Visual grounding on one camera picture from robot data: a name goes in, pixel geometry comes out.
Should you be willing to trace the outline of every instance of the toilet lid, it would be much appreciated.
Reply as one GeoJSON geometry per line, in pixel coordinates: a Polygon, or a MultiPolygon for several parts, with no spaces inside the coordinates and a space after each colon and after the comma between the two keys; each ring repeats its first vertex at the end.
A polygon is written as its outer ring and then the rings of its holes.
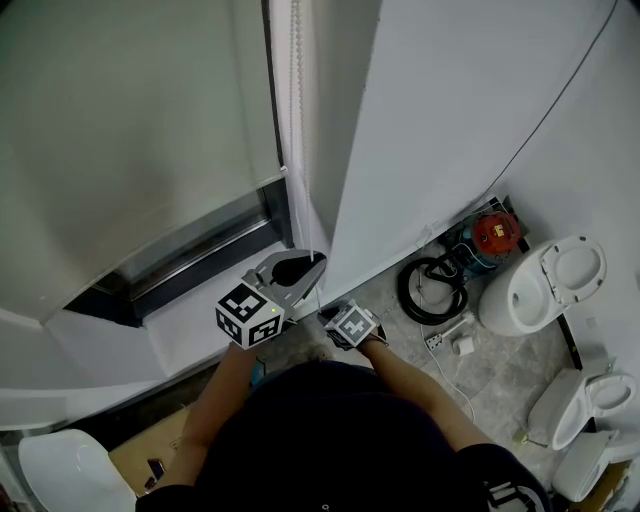
{"type": "Polygon", "coordinates": [[[617,414],[631,402],[638,391],[636,380],[624,373],[610,373],[592,380],[586,386],[591,415],[604,418],[617,414]]]}
{"type": "Polygon", "coordinates": [[[589,298],[598,291],[607,271],[602,247],[586,236],[560,240],[542,255],[540,262],[560,304],[589,298]]]}

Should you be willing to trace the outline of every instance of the black hose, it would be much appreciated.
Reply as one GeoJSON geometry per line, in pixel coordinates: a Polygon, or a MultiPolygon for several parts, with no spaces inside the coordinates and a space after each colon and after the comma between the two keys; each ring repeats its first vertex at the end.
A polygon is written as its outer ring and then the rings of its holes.
{"type": "Polygon", "coordinates": [[[447,320],[462,313],[462,310],[467,306],[469,302],[469,295],[464,287],[463,280],[459,277],[462,272],[458,272],[454,276],[447,275],[451,272],[449,266],[445,263],[451,258],[452,252],[444,254],[439,258],[418,258],[413,260],[400,271],[398,274],[398,301],[404,312],[419,324],[422,325],[440,325],[447,320]],[[420,268],[422,265],[427,265],[424,269],[424,276],[432,281],[440,281],[441,283],[448,284],[453,288],[453,295],[451,307],[445,313],[429,313],[416,304],[411,297],[409,290],[409,280],[411,274],[420,268]],[[431,271],[439,268],[442,271],[442,275],[433,274],[431,271]]]}

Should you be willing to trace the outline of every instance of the toilet seat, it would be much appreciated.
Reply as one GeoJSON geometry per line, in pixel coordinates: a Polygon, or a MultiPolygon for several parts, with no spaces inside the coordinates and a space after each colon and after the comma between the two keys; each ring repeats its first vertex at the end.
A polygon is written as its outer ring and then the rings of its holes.
{"type": "Polygon", "coordinates": [[[590,418],[605,418],[619,413],[636,393],[636,380],[627,374],[602,375],[588,384],[586,378],[581,378],[556,411],[556,420],[551,419],[551,448],[562,450],[576,438],[590,418]]]}
{"type": "Polygon", "coordinates": [[[570,236],[552,244],[540,263],[560,304],[575,304],[591,297],[607,272],[602,247],[586,236],[570,236]]]}
{"type": "Polygon", "coordinates": [[[586,386],[591,414],[596,418],[606,418],[619,413],[635,398],[637,392],[636,380],[621,373],[597,377],[586,386]]]}

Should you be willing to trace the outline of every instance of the white cable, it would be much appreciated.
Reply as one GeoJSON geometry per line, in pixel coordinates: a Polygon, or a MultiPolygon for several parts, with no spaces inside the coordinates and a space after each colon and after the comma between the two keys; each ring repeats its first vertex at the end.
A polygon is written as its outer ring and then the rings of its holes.
{"type": "MultiPolygon", "coordinates": [[[[425,244],[420,248],[420,256],[422,256],[423,250],[424,250],[424,248],[426,247],[426,245],[427,245],[427,244],[425,243],[425,244]]],[[[436,272],[436,271],[437,271],[437,272],[438,272],[438,275],[441,275],[441,276],[444,276],[444,277],[455,277],[455,276],[457,276],[457,275],[458,275],[458,269],[457,269],[455,266],[451,265],[451,264],[449,264],[449,267],[451,268],[451,271],[452,271],[452,273],[451,273],[451,274],[445,274],[445,273],[443,273],[443,271],[442,271],[442,269],[441,269],[440,267],[436,267],[435,269],[433,269],[433,272],[436,272]]],[[[445,300],[447,300],[449,297],[452,297],[452,296],[453,296],[453,294],[455,294],[455,293],[457,292],[457,290],[455,290],[455,289],[454,289],[454,290],[452,290],[452,292],[451,292],[450,294],[446,295],[445,297],[442,297],[442,298],[441,298],[439,301],[437,301],[437,302],[431,302],[431,301],[428,301],[428,300],[427,300],[427,298],[426,298],[426,297],[424,296],[424,294],[422,293],[422,290],[423,290],[424,288],[422,287],[422,284],[420,284],[420,283],[422,283],[422,268],[423,268],[423,267],[420,267],[420,269],[418,270],[418,274],[419,274],[419,276],[420,276],[420,277],[419,277],[419,281],[418,281],[418,283],[419,283],[419,284],[418,284],[418,287],[417,287],[417,289],[418,289],[418,293],[420,294],[420,297],[421,297],[421,300],[424,300],[424,301],[425,301],[427,304],[429,304],[430,306],[439,306],[439,305],[440,305],[440,304],[442,304],[445,300]]]]}
{"type": "Polygon", "coordinates": [[[469,404],[469,409],[471,409],[471,423],[473,423],[475,425],[475,423],[476,423],[476,411],[473,410],[473,405],[471,405],[471,401],[469,400],[467,395],[465,395],[457,387],[455,387],[453,384],[451,384],[449,379],[447,379],[447,376],[442,371],[442,367],[440,366],[440,363],[436,359],[436,356],[433,355],[433,352],[431,352],[431,350],[429,350],[429,347],[427,347],[427,352],[429,352],[429,355],[433,358],[434,362],[436,363],[436,366],[438,367],[438,370],[440,370],[440,375],[442,375],[442,378],[445,380],[445,382],[447,384],[449,384],[449,386],[451,386],[453,389],[455,389],[458,393],[460,393],[462,395],[462,398],[464,398],[467,401],[467,404],[469,404]]]}
{"type": "MultiPolygon", "coordinates": [[[[311,183],[309,177],[308,152],[307,152],[307,134],[304,121],[304,40],[302,38],[302,8],[300,0],[291,0],[291,20],[289,34],[289,138],[291,140],[291,148],[293,148],[293,75],[294,75],[294,53],[296,61],[296,75],[298,82],[298,108],[300,116],[300,145],[302,147],[302,158],[300,167],[302,170],[302,184],[304,186],[306,210],[307,210],[307,232],[309,241],[309,257],[311,262],[314,260],[313,254],[313,235],[311,231],[311,183]]],[[[295,216],[298,231],[300,232],[300,240],[304,242],[302,233],[302,225],[298,215],[297,204],[295,204],[295,216]]],[[[322,309],[320,304],[320,291],[318,286],[314,287],[316,292],[316,301],[318,310],[322,309]]]]}
{"type": "MultiPolygon", "coordinates": [[[[422,287],[422,272],[418,273],[418,286],[422,287]]],[[[422,309],[422,294],[420,293],[419,295],[420,295],[420,309],[422,309]]],[[[471,400],[469,400],[469,397],[467,395],[465,395],[462,391],[460,391],[459,388],[454,386],[449,379],[447,379],[447,376],[442,371],[442,367],[440,366],[440,363],[438,362],[438,359],[436,358],[436,356],[433,355],[433,352],[431,352],[431,349],[429,348],[429,345],[427,345],[427,342],[424,339],[424,332],[422,330],[422,324],[420,324],[420,337],[422,338],[422,343],[426,347],[427,352],[429,352],[429,355],[435,361],[436,366],[438,367],[438,370],[440,371],[440,375],[442,375],[442,378],[445,380],[445,382],[447,384],[449,384],[449,386],[451,386],[455,391],[460,393],[462,398],[464,398],[466,400],[467,404],[469,405],[469,409],[471,410],[471,423],[475,424],[475,422],[476,422],[476,411],[473,409],[473,405],[471,405],[471,400]]]]}
{"type": "MultiPolygon", "coordinates": [[[[313,261],[313,236],[311,235],[311,187],[309,178],[309,162],[307,151],[307,135],[304,121],[304,39],[302,38],[302,8],[300,0],[291,0],[291,18],[293,24],[293,33],[295,40],[295,54],[296,54],[296,68],[298,78],[298,109],[300,114],[300,145],[302,146],[302,161],[300,166],[302,168],[303,183],[306,193],[306,210],[307,210],[307,230],[309,240],[309,253],[311,255],[311,261],[313,261]]],[[[289,64],[293,67],[293,62],[290,60],[289,64]]]]}

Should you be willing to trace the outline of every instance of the person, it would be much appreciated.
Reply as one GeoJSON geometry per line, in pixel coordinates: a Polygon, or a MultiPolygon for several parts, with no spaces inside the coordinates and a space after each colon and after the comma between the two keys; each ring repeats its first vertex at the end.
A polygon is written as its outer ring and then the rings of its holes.
{"type": "Polygon", "coordinates": [[[432,378],[379,337],[358,349],[374,372],[310,361],[249,394],[255,349],[231,343],[137,512],[551,511],[432,378]]]}

